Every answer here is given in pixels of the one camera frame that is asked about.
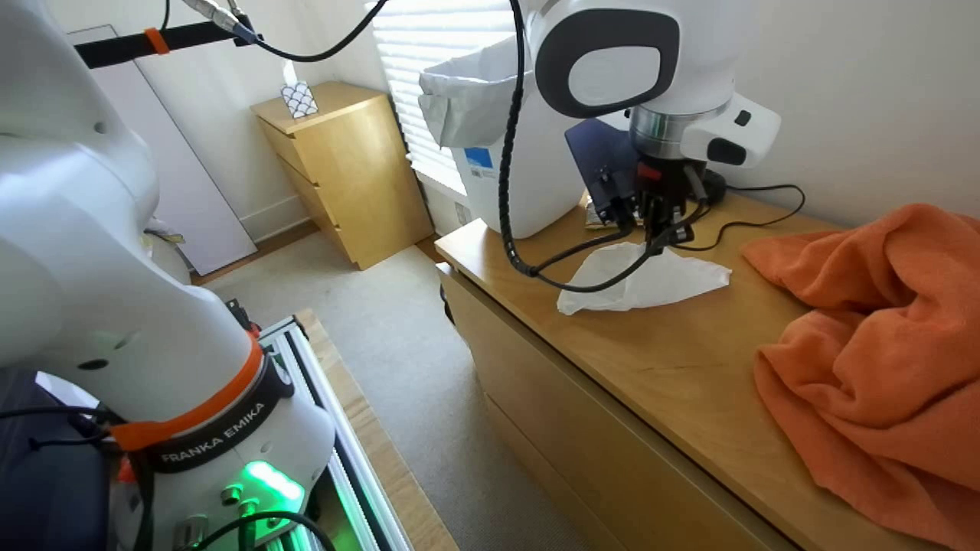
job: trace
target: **window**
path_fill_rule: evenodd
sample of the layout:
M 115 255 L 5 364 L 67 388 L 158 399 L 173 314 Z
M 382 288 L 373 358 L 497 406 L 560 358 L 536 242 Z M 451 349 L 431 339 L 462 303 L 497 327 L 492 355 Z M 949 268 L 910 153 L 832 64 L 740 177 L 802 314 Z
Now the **window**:
M 465 196 L 451 150 L 436 146 L 424 128 L 418 73 L 512 37 L 512 6 L 505 0 L 387 0 L 369 28 L 413 172 Z

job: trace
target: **wooden cabinet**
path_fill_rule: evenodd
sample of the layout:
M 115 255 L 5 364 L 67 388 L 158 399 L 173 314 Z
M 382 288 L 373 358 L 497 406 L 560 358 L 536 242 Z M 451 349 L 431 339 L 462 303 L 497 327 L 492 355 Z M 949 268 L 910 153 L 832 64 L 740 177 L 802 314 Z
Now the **wooden cabinet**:
M 356 265 L 431 234 L 387 94 L 349 83 L 312 94 L 314 117 L 294 120 L 278 97 L 253 114 L 314 226 Z
M 773 215 L 728 196 L 698 220 L 698 242 Z M 586 314 L 560 314 L 556 290 L 514 272 L 479 220 L 436 242 L 487 419 L 593 547 L 929 547 L 815 486 L 753 393 L 757 345 L 802 307 L 739 252 L 802 229 L 826 223 L 794 216 L 698 255 L 732 268 L 722 290 Z M 571 211 L 519 255 L 543 259 L 582 240 L 586 215 Z

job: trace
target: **black cable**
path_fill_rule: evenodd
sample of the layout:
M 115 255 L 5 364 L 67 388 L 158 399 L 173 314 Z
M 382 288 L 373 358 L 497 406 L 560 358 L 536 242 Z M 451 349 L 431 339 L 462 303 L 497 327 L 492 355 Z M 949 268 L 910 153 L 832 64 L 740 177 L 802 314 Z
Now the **black cable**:
M 114 448 L 105 448 L 100 439 L 78 439 L 78 441 L 40 441 L 40 439 L 27 439 L 27 448 L 30 448 L 30 450 L 41 450 L 41 448 L 95 448 L 95 450 L 105 450 L 105 452 L 114 450 Z
M 630 272 L 636 272 L 655 252 L 661 252 L 663 245 L 671 245 L 673 233 L 677 233 L 678 226 L 691 223 L 691 220 L 701 215 L 701 208 L 698 208 L 691 216 L 671 223 L 671 226 L 661 229 L 659 234 L 652 234 L 652 233 L 646 229 L 646 249 L 644 249 L 644 255 L 641 255 L 632 263 L 626 263 L 617 276 L 613 276 L 613 277 L 606 277 L 606 281 L 598 281 L 598 286 L 555 281 L 555 277 L 547 277 L 543 268 L 545 268 L 545 265 L 555 265 L 555 263 L 560 263 L 560 259 L 565 259 L 565 258 L 571 258 L 571 255 L 577 255 L 577 252 L 586 252 L 586 249 L 593 249 L 593 245 L 599 245 L 599 242 L 613 242 L 613 234 L 610 234 L 610 240 L 593 240 L 593 242 L 575 245 L 575 249 L 570 249 L 570 252 L 564 252 L 564 255 L 556 255 L 556 258 L 551 258 L 551 259 L 545 259 L 545 263 L 540 263 L 540 265 L 529 265 L 529 263 L 519 258 L 517 242 L 514 242 L 514 229 L 512 229 L 512 155 L 514 155 L 519 104 L 523 104 L 523 50 L 527 50 L 527 46 L 523 46 L 523 13 L 519 13 L 519 0 L 508 0 L 508 2 L 512 2 L 512 17 L 514 17 L 517 76 L 514 76 L 514 91 L 512 91 L 512 108 L 508 108 L 508 126 L 505 126 L 505 133 L 502 133 L 502 159 L 500 159 L 500 234 L 502 234 L 502 249 L 505 249 L 508 263 L 512 263 L 517 272 L 529 276 L 529 277 L 540 277 L 540 281 L 545 281 L 545 286 L 551 286 L 551 288 L 560 288 L 560 290 L 598 295 L 598 290 L 606 290 L 606 288 L 617 286 L 620 277 L 626 277 Z
M 158 31 L 166 31 L 171 25 L 171 2 L 173 0 L 163 0 L 163 20 L 158 20 Z
M 735 226 L 773 226 L 773 223 L 779 223 L 779 220 L 796 216 L 796 215 L 805 208 L 805 190 L 802 190 L 800 183 L 725 186 L 725 190 L 732 190 L 732 193 L 773 193 L 773 190 L 796 190 L 796 193 L 800 193 L 800 201 L 796 201 L 790 211 L 778 215 L 778 216 L 768 216 L 768 220 L 728 220 L 728 223 L 722 223 L 722 226 L 715 229 L 715 234 L 712 234 L 712 242 L 709 242 L 709 245 L 677 245 L 678 252 L 709 252 L 709 249 L 715 249 L 715 245 L 725 240 L 725 233 L 728 233 L 728 229 L 735 229 Z
M 194 544 L 194 551 L 204 551 L 204 547 L 211 547 L 216 539 L 222 539 L 227 533 L 243 529 L 243 527 L 250 527 L 253 521 L 267 521 L 267 516 L 288 516 L 288 521 L 294 521 L 294 524 L 302 524 L 302 527 L 314 536 L 314 541 L 317 541 L 321 547 L 326 547 L 326 551 L 334 547 L 330 539 L 326 539 L 310 516 L 302 516 L 302 513 L 294 513 L 294 511 L 258 511 L 258 513 L 244 513 L 244 516 L 235 516 L 235 521 L 222 524 L 219 529 L 215 529 L 211 536 L 204 536 L 200 544 Z
M 387 0 L 376 0 L 376 2 L 368 8 L 368 15 L 363 15 L 338 44 L 334 44 L 330 50 L 314 51 L 314 55 L 297 55 L 297 51 L 276 50 L 276 46 L 268 46 L 264 37 L 258 37 L 253 46 L 259 46 L 259 50 L 278 55 L 278 57 L 300 60 L 300 64 L 325 60 L 325 57 L 334 57 L 338 50 L 346 50 L 346 46 L 379 15 L 379 8 L 382 8 L 384 2 L 387 2 Z
M 0 411 L 0 423 L 18 419 L 18 416 L 95 416 L 108 419 L 97 406 L 25 406 L 25 411 Z
M 152 477 L 152 467 L 147 464 L 145 452 L 132 452 L 129 464 L 132 464 L 132 474 L 133 474 L 133 486 L 138 486 L 138 492 L 145 499 L 139 527 L 133 533 L 133 551 L 152 551 L 156 477 Z
M 238 527 L 238 551 L 253 551 L 253 524 Z

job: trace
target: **orange cloth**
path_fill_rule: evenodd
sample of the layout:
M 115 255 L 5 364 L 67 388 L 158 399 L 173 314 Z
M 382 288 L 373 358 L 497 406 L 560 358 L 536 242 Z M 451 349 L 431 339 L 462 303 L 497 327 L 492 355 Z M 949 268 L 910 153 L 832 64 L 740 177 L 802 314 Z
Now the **orange cloth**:
M 760 349 L 757 393 L 815 482 L 882 527 L 980 547 L 980 220 L 905 205 L 743 258 L 811 307 Z

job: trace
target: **small wooden cabinet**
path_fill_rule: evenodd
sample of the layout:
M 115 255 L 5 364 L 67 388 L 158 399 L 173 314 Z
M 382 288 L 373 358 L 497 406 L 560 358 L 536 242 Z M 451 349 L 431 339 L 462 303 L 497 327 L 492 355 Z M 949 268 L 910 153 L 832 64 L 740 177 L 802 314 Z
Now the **small wooden cabinet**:
M 312 94 L 302 120 L 278 97 L 253 114 L 314 226 L 360 268 L 431 234 L 387 94 L 349 83 Z

